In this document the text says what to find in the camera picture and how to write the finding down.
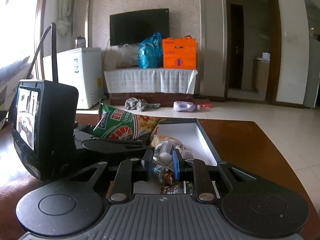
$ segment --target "flat screen television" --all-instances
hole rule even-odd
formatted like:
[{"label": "flat screen television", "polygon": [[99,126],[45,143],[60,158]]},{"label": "flat screen television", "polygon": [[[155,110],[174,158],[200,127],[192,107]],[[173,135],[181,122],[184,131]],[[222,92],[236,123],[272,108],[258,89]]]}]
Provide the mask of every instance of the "flat screen television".
[{"label": "flat screen television", "polygon": [[153,33],[169,38],[169,9],[151,9],[110,15],[110,45],[140,43]]}]

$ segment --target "wooden door frame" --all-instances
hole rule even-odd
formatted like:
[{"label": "wooden door frame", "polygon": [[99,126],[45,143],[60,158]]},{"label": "wooden door frame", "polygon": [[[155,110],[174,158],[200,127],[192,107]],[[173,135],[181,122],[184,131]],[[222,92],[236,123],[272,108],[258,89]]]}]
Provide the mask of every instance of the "wooden door frame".
[{"label": "wooden door frame", "polygon": [[[229,73],[230,73],[230,58],[231,58],[231,13],[230,13],[230,0],[226,0],[227,5],[227,27],[228,27],[228,46],[227,46],[227,68],[226,68],[226,81],[224,98],[228,100],[228,89],[229,89]],[[265,101],[269,104],[276,104],[276,96],[278,92],[280,68],[281,68],[281,18],[280,18],[280,7],[279,0],[269,0],[269,11],[270,11],[270,28],[271,28],[271,39],[270,39],[270,67],[268,85],[266,91]]]}]

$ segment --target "display screen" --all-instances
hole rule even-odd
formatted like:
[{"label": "display screen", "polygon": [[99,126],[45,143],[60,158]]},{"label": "display screen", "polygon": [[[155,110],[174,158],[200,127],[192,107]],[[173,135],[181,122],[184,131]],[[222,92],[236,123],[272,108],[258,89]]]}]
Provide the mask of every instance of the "display screen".
[{"label": "display screen", "polygon": [[169,38],[169,9],[152,9],[110,15],[110,45],[140,43],[153,33]]},{"label": "display screen", "polygon": [[39,107],[38,92],[18,89],[17,131],[21,138],[34,150],[35,121]]}]

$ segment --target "green snack bag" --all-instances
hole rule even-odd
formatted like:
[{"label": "green snack bag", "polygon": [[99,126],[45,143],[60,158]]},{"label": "green snack bag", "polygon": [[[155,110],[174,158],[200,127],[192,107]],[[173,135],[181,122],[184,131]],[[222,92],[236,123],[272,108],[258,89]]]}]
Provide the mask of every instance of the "green snack bag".
[{"label": "green snack bag", "polygon": [[98,124],[91,134],[99,138],[131,140],[150,136],[158,121],[157,117],[132,114],[100,104]]}]

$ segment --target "cloth on floor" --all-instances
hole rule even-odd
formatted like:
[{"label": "cloth on floor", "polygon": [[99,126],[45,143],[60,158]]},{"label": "cloth on floor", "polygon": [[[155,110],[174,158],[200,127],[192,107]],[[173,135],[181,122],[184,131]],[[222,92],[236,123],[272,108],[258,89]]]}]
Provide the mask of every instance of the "cloth on floor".
[{"label": "cloth on floor", "polygon": [[129,98],[124,103],[124,107],[127,110],[138,110],[138,111],[147,111],[150,109],[157,109],[160,107],[160,104],[148,104],[144,99],[137,99],[137,98]]}]

